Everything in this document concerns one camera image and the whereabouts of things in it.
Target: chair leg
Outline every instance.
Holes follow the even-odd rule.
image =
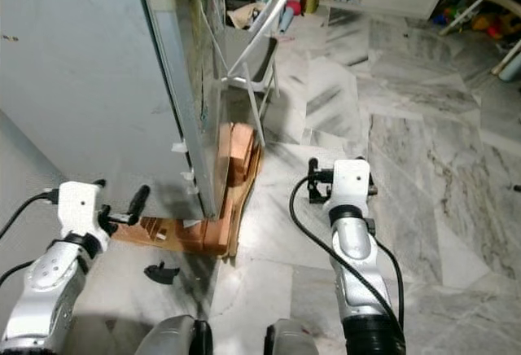
[[[472,5],[470,5],[463,13],[461,13],[452,23],[450,23],[448,26],[440,30],[439,35],[445,36],[449,31],[454,28],[456,25],[461,23],[465,17],[473,11],[483,0],[476,0]]]
[[[280,90],[278,89],[278,77],[277,77],[277,68],[275,67],[275,60],[274,60],[272,69],[274,70],[275,94],[277,95],[277,98],[280,99]]]
[[[250,103],[252,105],[253,117],[255,119],[255,123],[257,125],[257,132],[259,133],[260,144],[262,147],[266,146],[266,141],[264,139],[264,131],[262,130],[261,117],[259,116],[259,111],[257,110],[257,103],[255,101],[255,92],[253,91],[252,79],[250,78],[250,72],[247,69],[247,65],[243,64],[244,77],[246,78],[247,83],[247,94],[250,97]]]
[[[505,58],[503,58],[503,60],[492,69],[491,73],[494,76],[499,74],[501,70],[503,70],[503,68],[505,68],[505,66],[512,60],[512,58],[514,58],[519,49],[521,49],[521,40],[519,40],[516,45],[512,47],[512,50],[510,50],[508,54],[505,55]]]

